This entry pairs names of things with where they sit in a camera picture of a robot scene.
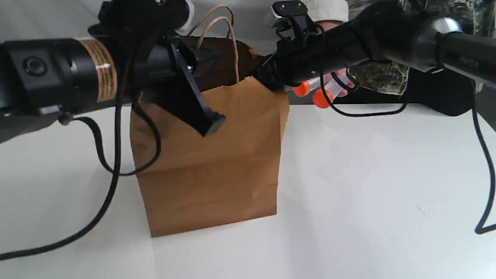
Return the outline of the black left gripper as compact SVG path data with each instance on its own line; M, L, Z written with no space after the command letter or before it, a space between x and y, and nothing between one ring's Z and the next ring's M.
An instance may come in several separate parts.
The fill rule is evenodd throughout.
M98 22L89 27L92 43L103 45L107 68L97 70L100 103L145 98L201 136L214 134L225 116L207 104L196 81L215 69L222 54L210 46L197 49L197 37L179 30L193 18L187 0L105 0Z

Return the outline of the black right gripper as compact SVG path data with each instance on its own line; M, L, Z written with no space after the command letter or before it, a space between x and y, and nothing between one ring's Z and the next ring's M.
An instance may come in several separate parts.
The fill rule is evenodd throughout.
M352 23L318 33L319 27L312 22L296 21L276 27L276 32L291 30L293 36L282 37L277 50L252 70L252 76L274 91L352 66Z

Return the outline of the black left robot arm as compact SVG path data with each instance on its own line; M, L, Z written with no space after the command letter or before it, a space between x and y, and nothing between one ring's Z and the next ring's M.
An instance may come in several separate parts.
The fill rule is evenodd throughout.
M193 14L187 0L110 0L88 39L1 43L1 142L138 100L213 134L225 116L207 105L196 79L219 55L179 35Z

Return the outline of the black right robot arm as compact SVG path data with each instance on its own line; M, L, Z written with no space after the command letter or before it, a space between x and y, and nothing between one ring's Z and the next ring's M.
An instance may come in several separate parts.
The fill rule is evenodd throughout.
M457 21L430 17L424 11L406 11L396 0L378 0L352 21L318 32L310 4L279 1L271 5L270 27L292 30L281 37L277 50L253 69L267 87L299 86L315 80L322 88L337 84L347 91L351 74L337 71L368 61L394 61L423 72L450 69L477 81L495 85L495 39L461 31Z

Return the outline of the person's right hand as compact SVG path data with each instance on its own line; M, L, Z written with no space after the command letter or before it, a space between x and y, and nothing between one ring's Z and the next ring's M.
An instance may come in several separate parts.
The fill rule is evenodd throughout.
M341 25L342 21L319 21L319 25L324 28L324 30L329 30L329 29L332 29L336 26L339 26ZM337 76L340 78L340 80L342 82L344 82L345 80L342 79L342 77L344 78L345 76L345 69L341 69L337 72ZM349 83L347 84L347 86L349 88L352 88L353 90L357 90L358 88L356 87L356 85L352 82L352 81L349 81ZM337 95L338 97L344 97L348 94L347 90L345 90L345 88L343 87L343 89L340 91L340 93Z

